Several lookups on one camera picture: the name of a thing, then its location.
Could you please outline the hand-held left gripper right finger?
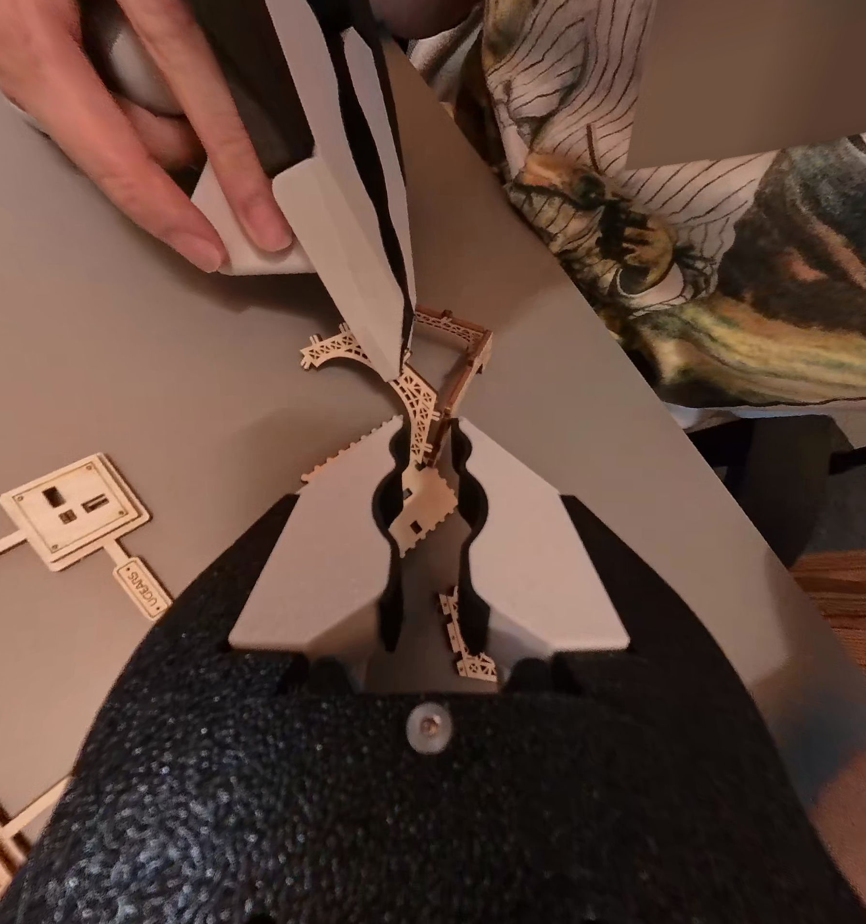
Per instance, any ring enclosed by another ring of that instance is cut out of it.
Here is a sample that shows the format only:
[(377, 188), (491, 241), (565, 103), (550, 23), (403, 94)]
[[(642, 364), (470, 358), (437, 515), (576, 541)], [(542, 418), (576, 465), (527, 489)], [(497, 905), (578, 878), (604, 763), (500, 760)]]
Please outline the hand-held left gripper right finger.
[(562, 496), (467, 419), (451, 422), (460, 551), (457, 606), (469, 653), (502, 672), (525, 659), (625, 651), (630, 636)]

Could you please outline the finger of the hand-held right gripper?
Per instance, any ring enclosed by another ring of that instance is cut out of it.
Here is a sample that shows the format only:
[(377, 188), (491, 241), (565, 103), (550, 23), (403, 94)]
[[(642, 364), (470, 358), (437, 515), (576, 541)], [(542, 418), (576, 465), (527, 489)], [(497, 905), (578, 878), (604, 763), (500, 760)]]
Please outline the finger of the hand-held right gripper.
[(395, 380), (404, 363), (409, 300), (349, 143), (330, 47), (307, 2), (267, 2), (266, 8), (313, 139), (310, 157), (273, 178), (274, 196), (375, 370)]
[(413, 242), (408, 214), (400, 133), (388, 68), (376, 37), (364, 38), (356, 28), (342, 34), (343, 52), (356, 97), (366, 119), (384, 178), (385, 191), (372, 193), (379, 209), (387, 209), (393, 241), (388, 261), (404, 295), (401, 361), (406, 361), (414, 331), (416, 284)]

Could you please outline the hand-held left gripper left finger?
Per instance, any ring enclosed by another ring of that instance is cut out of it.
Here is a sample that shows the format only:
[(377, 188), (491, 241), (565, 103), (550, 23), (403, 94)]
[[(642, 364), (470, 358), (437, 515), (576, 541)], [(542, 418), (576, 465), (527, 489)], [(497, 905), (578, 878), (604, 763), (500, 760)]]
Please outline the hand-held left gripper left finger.
[(241, 652), (301, 654), (366, 674), (396, 649), (403, 621), (401, 550), (409, 422), (392, 418), (330, 460), (295, 495), (231, 630)]

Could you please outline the scalloped wooden square plate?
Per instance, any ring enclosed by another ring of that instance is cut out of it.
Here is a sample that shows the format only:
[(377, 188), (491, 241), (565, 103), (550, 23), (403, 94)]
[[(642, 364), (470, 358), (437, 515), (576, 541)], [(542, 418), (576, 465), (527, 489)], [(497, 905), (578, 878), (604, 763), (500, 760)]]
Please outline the scalloped wooden square plate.
[(288, 519), (293, 547), (380, 569), (441, 525), (457, 497), (437, 468), (414, 459), (412, 436), (394, 416), (302, 477)]

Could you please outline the person's right hand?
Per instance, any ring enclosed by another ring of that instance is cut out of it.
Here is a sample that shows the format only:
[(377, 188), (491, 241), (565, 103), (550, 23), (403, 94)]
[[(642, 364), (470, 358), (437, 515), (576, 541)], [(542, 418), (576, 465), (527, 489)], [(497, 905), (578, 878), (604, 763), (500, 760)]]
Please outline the person's right hand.
[(0, 2), (0, 90), (135, 225), (204, 272), (228, 253), (168, 174), (207, 156), (231, 211), (257, 248), (292, 243), (219, 63), (184, 2), (119, 2), (182, 119), (115, 98), (82, 47), (75, 2)]

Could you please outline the striped printed shirt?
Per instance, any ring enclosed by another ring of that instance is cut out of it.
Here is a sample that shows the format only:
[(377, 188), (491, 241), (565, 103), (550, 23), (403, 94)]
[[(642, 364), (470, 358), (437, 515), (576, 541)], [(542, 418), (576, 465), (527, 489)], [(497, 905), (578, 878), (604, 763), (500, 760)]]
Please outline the striped printed shirt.
[(866, 407), (866, 131), (627, 167), (659, 2), (431, 2), (408, 57), (672, 413)]

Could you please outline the wooden base frame with squares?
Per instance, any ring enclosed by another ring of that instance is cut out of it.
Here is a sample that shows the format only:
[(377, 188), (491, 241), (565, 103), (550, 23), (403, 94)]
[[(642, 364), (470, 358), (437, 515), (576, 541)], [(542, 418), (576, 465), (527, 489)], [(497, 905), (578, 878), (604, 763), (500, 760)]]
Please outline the wooden base frame with squares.
[[(0, 538), (0, 555), (28, 545), (58, 573), (106, 552), (116, 584), (143, 617), (156, 622), (171, 607), (171, 596), (150, 567), (121, 543), (150, 522), (151, 514), (106, 455), (86, 456), (7, 491), (0, 507), (14, 526)], [(0, 815), (0, 899), (27, 862), (31, 847), (25, 830), (53, 812), (70, 780), (70, 775), (58, 780), (15, 817)]]

